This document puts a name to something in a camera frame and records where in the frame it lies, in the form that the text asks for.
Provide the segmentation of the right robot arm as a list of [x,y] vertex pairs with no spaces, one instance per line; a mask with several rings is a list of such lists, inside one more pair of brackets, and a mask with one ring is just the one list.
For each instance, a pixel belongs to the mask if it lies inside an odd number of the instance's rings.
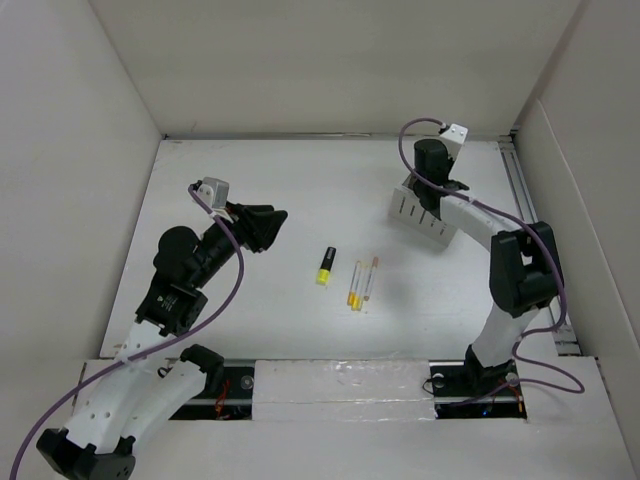
[[457,192],[467,186],[449,174],[454,160],[445,143],[414,143],[410,185],[420,205],[446,226],[467,234],[490,255],[489,291],[493,305],[484,327],[457,366],[433,367],[429,382],[437,397],[477,397],[503,384],[514,371],[514,344],[538,311],[558,295],[556,279],[538,244],[537,234],[553,260],[558,259],[552,228],[537,222],[520,227],[488,212]]

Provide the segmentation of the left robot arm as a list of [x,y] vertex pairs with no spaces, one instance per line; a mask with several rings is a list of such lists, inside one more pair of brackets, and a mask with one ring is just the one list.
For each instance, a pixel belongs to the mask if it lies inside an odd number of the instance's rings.
[[202,289],[232,257],[271,247],[288,214],[271,205],[228,204],[202,234],[167,230],[153,260],[155,274],[114,365],[59,429],[46,429],[37,450],[67,479],[127,479],[156,431],[196,395],[222,387],[224,359],[197,344],[186,347],[164,375],[162,350],[200,328]]

